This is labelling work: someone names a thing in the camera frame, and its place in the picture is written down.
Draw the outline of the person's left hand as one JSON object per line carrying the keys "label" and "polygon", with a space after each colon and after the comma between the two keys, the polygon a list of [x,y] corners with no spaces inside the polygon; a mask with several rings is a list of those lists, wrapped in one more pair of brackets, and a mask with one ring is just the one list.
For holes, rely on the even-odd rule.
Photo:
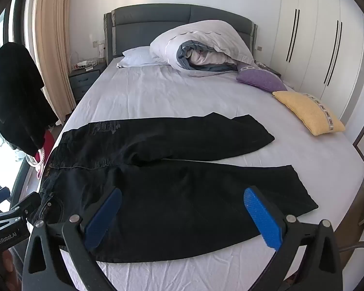
{"label": "person's left hand", "polygon": [[14,266],[13,256],[9,250],[2,253],[3,266],[6,270],[6,286],[11,291],[21,290],[21,285],[17,277],[17,271]]}

